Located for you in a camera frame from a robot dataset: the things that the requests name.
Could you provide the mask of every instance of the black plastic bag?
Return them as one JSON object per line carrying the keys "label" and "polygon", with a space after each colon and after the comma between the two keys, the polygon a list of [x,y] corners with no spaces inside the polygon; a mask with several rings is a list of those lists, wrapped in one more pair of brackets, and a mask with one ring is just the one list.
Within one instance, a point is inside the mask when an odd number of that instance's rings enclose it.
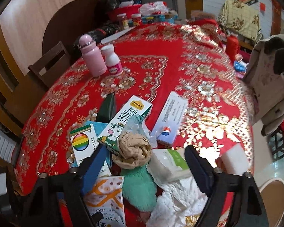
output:
{"label": "black plastic bag", "polygon": [[[120,31],[120,27],[117,24],[113,24],[111,22],[107,22],[105,23],[103,26],[101,26],[100,28],[97,28],[95,30],[89,31],[87,33],[84,34],[88,34],[91,36],[91,38],[93,39],[93,41],[95,41],[97,44],[101,42],[102,39],[113,35],[116,33],[116,31]],[[73,43],[73,51],[72,51],[72,58],[74,59],[78,59],[79,57],[81,57],[82,53],[79,49],[79,39],[82,35],[80,35],[79,37],[77,37],[77,39],[75,40],[75,42]]]}
{"label": "black plastic bag", "polygon": [[[95,20],[98,25],[101,25],[103,22],[109,20],[107,12],[110,12],[118,8],[121,2],[126,2],[131,0],[99,0],[95,7]],[[140,4],[141,0],[133,0],[134,4]]]}

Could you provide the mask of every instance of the floral tablecloth pattern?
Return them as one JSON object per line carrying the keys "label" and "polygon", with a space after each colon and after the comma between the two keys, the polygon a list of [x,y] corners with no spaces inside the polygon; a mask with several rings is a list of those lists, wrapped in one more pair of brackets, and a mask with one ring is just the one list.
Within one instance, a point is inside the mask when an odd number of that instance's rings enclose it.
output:
{"label": "floral tablecloth pattern", "polygon": [[[216,27],[158,23],[139,26],[114,41],[124,71],[92,78],[79,59],[49,89],[25,124],[16,177],[24,194],[42,172],[66,172],[74,162],[69,132],[95,120],[114,92],[119,110],[132,95],[153,104],[146,120],[151,130],[171,91],[189,99],[174,149],[193,145],[214,166],[215,159],[240,143],[253,164],[248,110],[240,82],[219,47]],[[224,212],[229,208],[231,195]],[[143,214],[126,208],[127,226],[145,226]],[[225,224],[225,216],[219,225]]]}

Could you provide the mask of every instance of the white plastic bottle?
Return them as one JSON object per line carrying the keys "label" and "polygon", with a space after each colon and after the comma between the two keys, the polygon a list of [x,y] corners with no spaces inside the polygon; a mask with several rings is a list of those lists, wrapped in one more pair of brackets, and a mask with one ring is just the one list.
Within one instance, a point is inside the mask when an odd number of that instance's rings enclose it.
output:
{"label": "white plastic bottle", "polygon": [[122,74],[123,67],[121,65],[119,57],[114,51],[114,45],[108,44],[102,47],[101,52],[105,57],[105,64],[111,76],[116,77]]}

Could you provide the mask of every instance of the radiator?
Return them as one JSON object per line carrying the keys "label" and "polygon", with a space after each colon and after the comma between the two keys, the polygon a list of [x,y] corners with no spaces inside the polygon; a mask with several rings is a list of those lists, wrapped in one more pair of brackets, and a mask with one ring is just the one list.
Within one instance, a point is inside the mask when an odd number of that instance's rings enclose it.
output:
{"label": "radiator", "polygon": [[5,161],[11,163],[12,153],[14,151],[16,142],[10,139],[0,130],[0,157]]}

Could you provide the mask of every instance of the pink thermos bottle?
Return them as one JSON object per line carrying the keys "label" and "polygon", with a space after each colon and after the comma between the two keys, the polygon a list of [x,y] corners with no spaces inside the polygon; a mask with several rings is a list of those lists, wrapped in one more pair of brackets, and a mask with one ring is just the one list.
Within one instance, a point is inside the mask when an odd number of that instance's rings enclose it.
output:
{"label": "pink thermos bottle", "polygon": [[100,49],[90,35],[82,35],[79,39],[80,50],[87,68],[93,77],[99,77],[107,70]]}

